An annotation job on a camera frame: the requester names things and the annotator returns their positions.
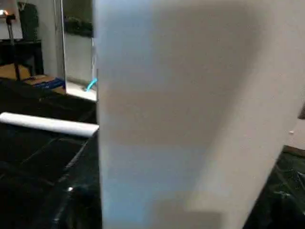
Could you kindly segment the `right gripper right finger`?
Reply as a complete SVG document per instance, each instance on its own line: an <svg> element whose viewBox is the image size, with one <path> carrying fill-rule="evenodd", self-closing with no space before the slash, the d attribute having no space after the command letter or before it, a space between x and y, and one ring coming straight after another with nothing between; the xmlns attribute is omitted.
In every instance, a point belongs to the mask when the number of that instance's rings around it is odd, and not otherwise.
<svg viewBox="0 0 305 229"><path fill-rule="evenodd" d="M245 229L305 227L305 156L282 151L245 222Z"/></svg>

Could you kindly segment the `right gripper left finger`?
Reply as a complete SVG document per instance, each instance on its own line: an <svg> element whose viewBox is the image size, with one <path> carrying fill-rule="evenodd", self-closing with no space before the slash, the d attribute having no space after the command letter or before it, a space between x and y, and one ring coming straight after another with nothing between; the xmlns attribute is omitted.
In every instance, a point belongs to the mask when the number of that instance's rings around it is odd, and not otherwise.
<svg viewBox="0 0 305 229"><path fill-rule="evenodd" d="M64 169L37 215L39 229L101 229L98 134L94 133Z"/></svg>

